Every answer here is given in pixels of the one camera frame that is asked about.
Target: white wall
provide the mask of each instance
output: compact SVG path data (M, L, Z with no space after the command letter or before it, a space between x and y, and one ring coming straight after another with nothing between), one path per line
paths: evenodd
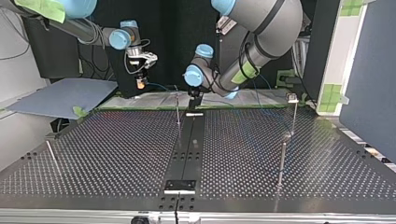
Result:
M0 171L44 143L52 118L11 114L0 119Z
M319 105L324 85L341 85L345 95L356 49L361 36L361 27L366 15L367 5L363 6L359 16L338 17L332 37L332 45L320 90ZM321 116L340 116L342 104L338 104L334 113L318 112Z
M11 12L7 14L21 32L18 18ZM52 118L1 111L27 93L46 86L31 49L16 59L1 60L24 52L26 47L26 42L0 16L0 171L38 147L51 132Z
M6 11L11 21L21 32L17 17ZM0 16L0 59L17 55L26 50L27 44L15 31L8 27ZM0 60L0 102L36 91L46 86L41 78L31 49L23 56L12 60Z

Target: gray robot arm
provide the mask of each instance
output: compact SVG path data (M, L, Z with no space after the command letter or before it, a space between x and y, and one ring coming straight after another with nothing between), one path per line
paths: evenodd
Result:
M234 98L241 84L258 75L256 68L290 49L301 30L303 8L300 0L212 0L212 6L247 28L253 34L253 44L221 75L210 68L214 50L200 45L184 78L190 86Z

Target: black curtain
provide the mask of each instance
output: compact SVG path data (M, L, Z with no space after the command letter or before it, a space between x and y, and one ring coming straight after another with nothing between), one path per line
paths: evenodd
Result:
M136 20L142 38L151 40L147 51L159 61L149 69L149 81L187 89L183 73L198 44L216 46L218 13L210 0L101 0L92 19L101 26L119 27L120 21ZM107 48L120 91L126 98L141 92L125 72L123 51Z

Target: metal rod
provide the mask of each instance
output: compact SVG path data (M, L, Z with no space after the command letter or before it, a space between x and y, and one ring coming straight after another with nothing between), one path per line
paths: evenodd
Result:
M297 108L298 108L298 103L296 103L295 108L294 108L293 126L291 128L291 135L294 135L294 128L295 128L296 118L297 118Z
M50 145L50 141L46 141L46 143L47 143L47 146L49 147L50 155L51 155L53 161L55 161L55 166L56 166L56 169L58 170L59 176L62 176L62 172L61 172L61 169L58 164L58 159L56 159L55 154L53 153L52 146Z
M50 141L46 141L46 143L47 143L47 146L49 147L49 152L50 152L51 157L52 157L55 161L57 161L57 160L56 160L56 157L55 157L55 154L53 153L52 146L50 145Z
M282 188L283 171L285 169L285 158L286 158L286 143L283 143L281 157L280 157L279 180L277 183L277 186L279 188Z

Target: black bracket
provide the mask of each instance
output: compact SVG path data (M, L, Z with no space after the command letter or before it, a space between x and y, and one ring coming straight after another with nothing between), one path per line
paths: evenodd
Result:
M195 180L168 180L166 181L165 194L195 194Z

